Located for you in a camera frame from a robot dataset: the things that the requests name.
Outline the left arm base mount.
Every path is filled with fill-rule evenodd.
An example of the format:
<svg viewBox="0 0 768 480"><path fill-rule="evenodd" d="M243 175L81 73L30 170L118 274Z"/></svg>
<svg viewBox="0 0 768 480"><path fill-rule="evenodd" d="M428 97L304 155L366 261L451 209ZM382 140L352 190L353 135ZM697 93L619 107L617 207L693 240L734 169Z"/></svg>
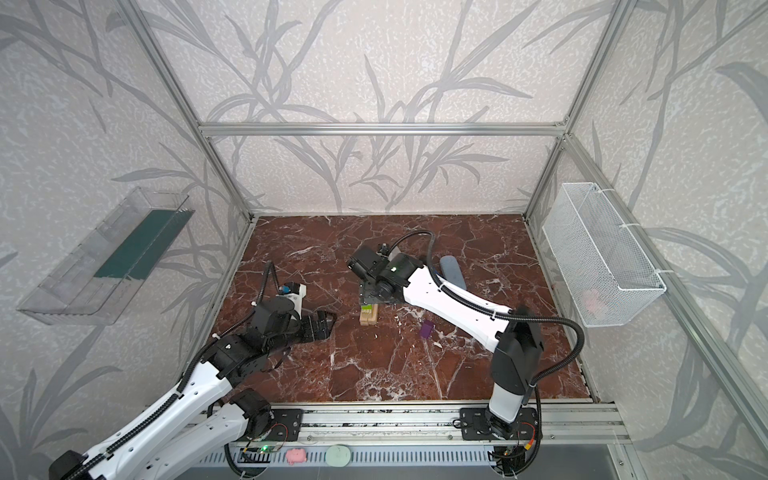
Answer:
<svg viewBox="0 0 768 480"><path fill-rule="evenodd" d="M261 415L250 421L242 441L295 442L301 430L304 411L299 408L277 408L269 415Z"/></svg>

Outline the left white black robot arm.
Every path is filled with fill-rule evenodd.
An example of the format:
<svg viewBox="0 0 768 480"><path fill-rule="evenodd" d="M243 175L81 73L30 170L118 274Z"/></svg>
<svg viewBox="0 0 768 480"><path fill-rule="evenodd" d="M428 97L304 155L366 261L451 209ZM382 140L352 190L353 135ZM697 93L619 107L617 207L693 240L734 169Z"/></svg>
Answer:
<svg viewBox="0 0 768 480"><path fill-rule="evenodd" d="M202 347L151 407L87 452L63 453L50 465L50 478L170 477L220 446L269 433L276 424L270 403L251 388L237 388L265 371L273 352L330 337L336 314L304 314L300 303L297 295L255 303L249 315Z"/></svg>

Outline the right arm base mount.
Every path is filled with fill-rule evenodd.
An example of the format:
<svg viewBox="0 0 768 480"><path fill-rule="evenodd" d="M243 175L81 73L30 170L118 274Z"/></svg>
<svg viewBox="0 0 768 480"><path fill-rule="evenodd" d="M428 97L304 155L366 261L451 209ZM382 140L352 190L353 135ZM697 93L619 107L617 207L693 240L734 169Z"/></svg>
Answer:
<svg viewBox="0 0 768 480"><path fill-rule="evenodd" d="M452 421L465 441L530 441L537 436L538 424L538 411L531 407L522 407L513 421L503 420L488 408L462 408Z"/></svg>

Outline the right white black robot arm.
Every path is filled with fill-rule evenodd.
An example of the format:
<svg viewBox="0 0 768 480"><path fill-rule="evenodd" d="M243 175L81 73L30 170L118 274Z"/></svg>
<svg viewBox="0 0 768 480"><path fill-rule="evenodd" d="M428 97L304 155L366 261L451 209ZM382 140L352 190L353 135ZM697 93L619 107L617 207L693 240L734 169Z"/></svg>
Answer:
<svg viewBox="0 0 768 480"><path fill-rule="evenodd" d="M458 327L492 353L493 390L486 409L496 428L512 425L544 378L575 362L585 345L584 329L563 317L531 316L527 309L512 309L482 299L436 273L430 258L405 253L390 257L384 245L375 251L362 246L348 261L361 284L361 301L399 302L419 307ZM540 326L556 324L572 330L576 343L555 364L539 367L544 352Z"/></svg>

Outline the purple block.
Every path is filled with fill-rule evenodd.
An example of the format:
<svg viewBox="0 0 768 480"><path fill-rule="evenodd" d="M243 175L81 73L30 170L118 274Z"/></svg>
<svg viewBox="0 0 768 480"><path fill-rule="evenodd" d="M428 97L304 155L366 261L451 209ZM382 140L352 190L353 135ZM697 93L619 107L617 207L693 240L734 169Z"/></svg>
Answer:
<svg viewBox="0 0 768 480"><path fill-rule="evenodd" d="M419 336L424 340L428 340L431 337L434 328L435 324L433 322L428 320L423 321L420 326Z"/></svg>

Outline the wood block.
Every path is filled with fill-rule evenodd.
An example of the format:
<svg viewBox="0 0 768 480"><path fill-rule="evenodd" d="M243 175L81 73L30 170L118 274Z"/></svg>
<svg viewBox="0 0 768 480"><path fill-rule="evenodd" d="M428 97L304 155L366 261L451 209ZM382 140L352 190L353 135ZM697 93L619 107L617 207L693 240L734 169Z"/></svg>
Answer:
<svg viewBox="0 0 768 480"><path fill-rule="evenodd" d="M359 323L361 326L372 326L378 323L378 304L362 305L359 315Z"/></svg>

